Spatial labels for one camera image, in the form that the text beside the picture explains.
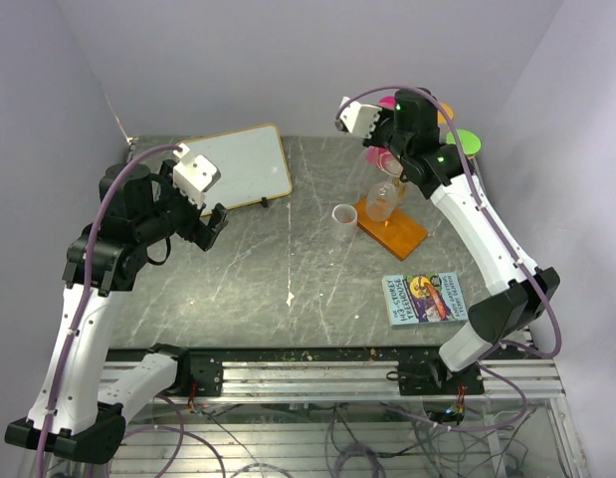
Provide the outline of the pink plastic goblet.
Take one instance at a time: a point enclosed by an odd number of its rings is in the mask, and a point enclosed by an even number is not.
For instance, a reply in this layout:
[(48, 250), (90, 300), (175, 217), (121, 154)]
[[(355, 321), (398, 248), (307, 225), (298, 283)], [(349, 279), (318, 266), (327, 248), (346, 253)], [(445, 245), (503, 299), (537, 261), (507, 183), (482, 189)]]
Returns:
[[(379, 101), (378, 105), (384, 109), (393, 110), (395, 106), (395, 98), (393, 96), (383, 97)], [(383, 156), (387, 153), (388, 151), (384, 148), (371, 146), (367, 149), (366, 160), (371, 165), (379, 166)]]

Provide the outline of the orange plastic goblet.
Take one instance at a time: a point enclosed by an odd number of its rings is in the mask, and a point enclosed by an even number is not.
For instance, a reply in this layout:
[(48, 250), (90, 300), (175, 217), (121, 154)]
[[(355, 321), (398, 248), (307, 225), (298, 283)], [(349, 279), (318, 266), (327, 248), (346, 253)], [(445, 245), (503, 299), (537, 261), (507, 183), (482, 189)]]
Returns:
[[(441, 109), (447, 114), (450, 120), (454, 119), (454, 111), (449, 105), (445, 103), (441, 103)], [(445, 116), (440, 110), (437, 111), (437, 121), (440, 127), (444, 127), (448, 125), (447, 119), (445, 118)]]

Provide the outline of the clear round wine glass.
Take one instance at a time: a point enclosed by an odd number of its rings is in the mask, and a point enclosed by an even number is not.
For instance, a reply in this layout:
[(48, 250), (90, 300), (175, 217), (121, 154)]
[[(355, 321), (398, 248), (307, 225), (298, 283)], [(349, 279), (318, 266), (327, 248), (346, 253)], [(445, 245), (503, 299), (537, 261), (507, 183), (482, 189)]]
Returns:
[(384, 173), (386, 178), (369, 189), (365, 210), (372, 221), (385, 222), (406, 193), (406, 184), (400, 179), (403, 167), (389, 151), (383, 156), (379, 166), (375, 167)]

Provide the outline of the green plastic goblet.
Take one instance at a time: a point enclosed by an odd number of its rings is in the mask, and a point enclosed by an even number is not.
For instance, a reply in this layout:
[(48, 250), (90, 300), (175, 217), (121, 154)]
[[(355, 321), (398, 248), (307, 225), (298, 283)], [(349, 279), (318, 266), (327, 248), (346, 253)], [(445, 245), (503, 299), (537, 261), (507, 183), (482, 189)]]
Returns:
[(457, 129), (457, 134), (449, 131), (445, 136), (445, 143), (451, 145), (459, 144), (466, 157), (477, 155), (482, 148), (482, 142), (479, 137), (473, 132), (462, 128)]

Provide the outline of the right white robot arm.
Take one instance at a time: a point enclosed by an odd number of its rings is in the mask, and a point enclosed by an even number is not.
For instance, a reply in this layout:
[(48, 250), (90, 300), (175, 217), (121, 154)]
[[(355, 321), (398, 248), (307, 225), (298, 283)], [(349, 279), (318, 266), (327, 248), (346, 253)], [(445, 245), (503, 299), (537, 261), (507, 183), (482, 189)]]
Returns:
[(429, 385), (442, 394), (452, 392), (462, 383), (464, 368), (509, 344), (510, 334), (541, 315), (548, 315), (555, 343), (549, 352), (533, 349), (531, 354), (543, 359), (558, 355), (561, 329), (551, 298), (560, 278), (553, 268), (538, 266), (513, 239), (487, 198), (447, 109), (425, 89), (398, 89), (393, 107), (348, 100), (337, 120), (364, 146), (383, 148), (396, 159), (401, 179), (416, 185), (454, 227), (489, 291), (440, 347), (441, 361), (427, 371)]

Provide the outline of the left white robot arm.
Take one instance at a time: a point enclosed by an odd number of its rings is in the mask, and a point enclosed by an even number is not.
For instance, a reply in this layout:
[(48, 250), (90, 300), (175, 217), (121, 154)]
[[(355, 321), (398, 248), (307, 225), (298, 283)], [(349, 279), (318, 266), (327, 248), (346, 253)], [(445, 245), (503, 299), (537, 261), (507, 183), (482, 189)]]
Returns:
[(149, 348), (109, 388), (100, 382), (116, 310), (149, 264), (148, 247), (178, 235), (207, 251), (225, 227), (222, 204), (201, 219), (205, 194), (220, 176), (202, 155), (165, 160), (158, 172), (144, 164), (106, 170), (96, 219), (67, 252), (61, 328), (45, 381), (28, 414), (7, 426), (6, 443), (103, 465), (149, 400), (189, 389), (190, 353), (168, 345)]

